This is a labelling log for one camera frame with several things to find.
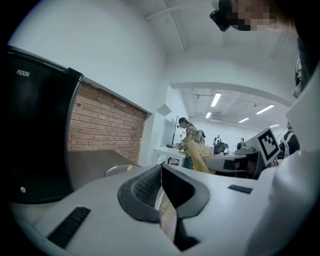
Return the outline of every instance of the white panel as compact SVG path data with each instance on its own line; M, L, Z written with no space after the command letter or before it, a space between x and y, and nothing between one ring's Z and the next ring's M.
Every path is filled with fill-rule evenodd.
M138 9L145 17L167 8L164 0L123 0L130 7Z
M174 11L188 47L208 43L221 46L222 32L210 19L210 11L206 5Z
M167 54L180 53L184 51L177 26L170 12L156 16L148 22L154 28L154 32Z

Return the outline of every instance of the black vent slot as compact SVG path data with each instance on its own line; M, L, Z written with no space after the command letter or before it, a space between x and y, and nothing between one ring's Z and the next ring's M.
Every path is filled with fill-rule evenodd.
M48 240L61 248L65 248L90 211L86 207L76 207L49 235Z
M121 185L117 194L119 204L135 220L160 223L160 214L155 209L160 187L161 165L156 165Z

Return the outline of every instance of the laboratory room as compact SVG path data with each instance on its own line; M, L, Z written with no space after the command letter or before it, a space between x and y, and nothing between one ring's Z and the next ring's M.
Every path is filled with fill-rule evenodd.
M316 2L6 3L8 254L314 254Z

